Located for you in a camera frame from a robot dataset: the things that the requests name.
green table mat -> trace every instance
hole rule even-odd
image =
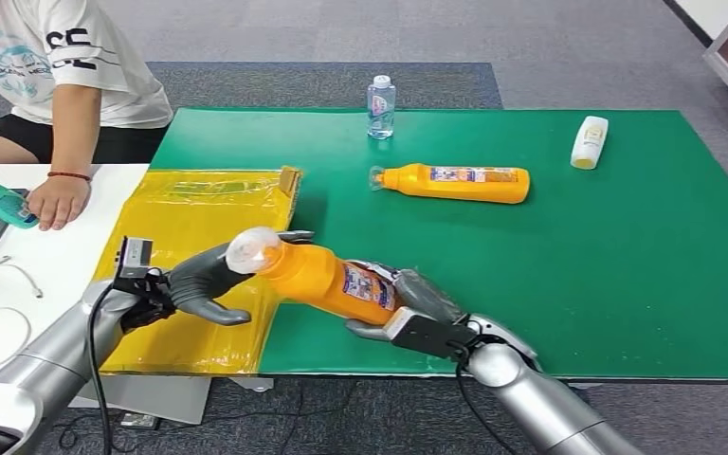
[[[599,166],[569,165],[586,115],[610,120]],[[340,109],[181,109],[153,168],[302,168],[293,228],[342,258],[416,267],[525,338],[550,373],[728,379],[728,177],[674,111],[399,111],[367,138]],[[527,202],[370,191],[371,166],[517,166]],[[284,304],[261,373],[450,373]]]

orange bottle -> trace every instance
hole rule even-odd
[[[394,287],[377,274],[340,260],[328,248],[288,244],[268,227],[236,236],[225,261],[236,273],[266,278],[283,297],[346,319],[382,325],[399,306]]]
[[[411,196],[517,204],[526,199],[529,172],[521,168],[474,168],[409,164],[370,171],[373,190],[388,188]]]

white cable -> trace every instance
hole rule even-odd
[[[15,264],[7,264],[7,262],[9,262],[11,260],[12,260],[11,256],[4,256],[0,259],[0,265],[2,265],[4,267],[12,267],[15,270],[18,270],[19,272],[21,272],[21,275],[23,275],[29,282],[29,285],[32,286],[32,292],[34,292],[35,297],[38,299],[42,299],[43,290],[40,287],[38,287],[37,282],[35,282],[32,279],[32,277],[28,274],[28,272],[26,272],[26,270],[24,270],[23,268],[19,267],[18,265],[15,265]]]
[[[27,325],[27,334],[24,336],[24,340],[21,341],[21,346],[18,347],[18,349],[16,349],[15,351],[13,351],[12,354],[8,355],[7,358],[0,361],[0,365],[3,365],[5,363],[9,362],[10,360],[12,360],[13,357],[18,355],[18,353],[20,353],[21,351],[24,350],[24,348],[27,347],[27,344],[29,343],[29,338],[31,337],[31,334],[32,334],[32,324],[31,324],[31,322],[29,322],[29,318],[27,318],[27,315],[21,313],[20,311],[16,310],[15,308],[10,308],[8,306],[2,306],[2,307],[0,307],[0,310],[9,310],[9,311],[17,314],[18,316],[21,317],[21,319],[24,320],[24,323]]]

white lotion bottle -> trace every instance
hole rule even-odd
[[[571,166],[585,170],[595,169],[609,128],[610,121],[606,118],[587,116],[576,135],[576,142],[573,143]]]

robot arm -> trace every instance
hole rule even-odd
[[[47,427],[91,378],[86,326],[108,282],[91,284],[82,300],[0,370],[0,454],[32,453]],[[121,319],[140,297],[111,291],[94,327],[98,362],[124,336]]]
[[[312,235],[281,234],[292,243],[307,242]],[[228,270],[226,249],[227,244],[211,248],[164,274],[149,265],[151,241],[124,239],[115,278],[91,284],[76,305],[0,369],[0,455],[32,453],[47,427],[93,377],[87,336],[91,319],[98,366],[124,335],[176,310],[220,325],[249,322],[246,311],[213,300],[249,278]]]
[[[310,238],[305,232],[284,235],[296,237],[288,241]],[[100,296],[93,318],[99,365],[124,334],[176,309],[224,325],[247,321],[244,312],[212,300],[248,278],[227,274],[220,250],[203,252],[163,276],[148,266],[148,241],[125,242],[116,279],[91,285],[81,302],[0,370],[0,455],[31,453],[90,380],[85,334]],[[535,352],[498,322],[465,314],[412,270],[359,264],[391,280],[406,306],[384,327],[347,321],[356,335],[454,360],[490,388],[541,454],[642,455],[570,389],[542,373]]]
[[[492,391],[540,454],[643,455],[565,384],[543,373],[537,353],[502,324],[462,313],[413,270],[376,265],[374,271],[392,280],[406,304],[375,338],[457,362]],[[376,330],[360,322],[348,328],[363,336]]]

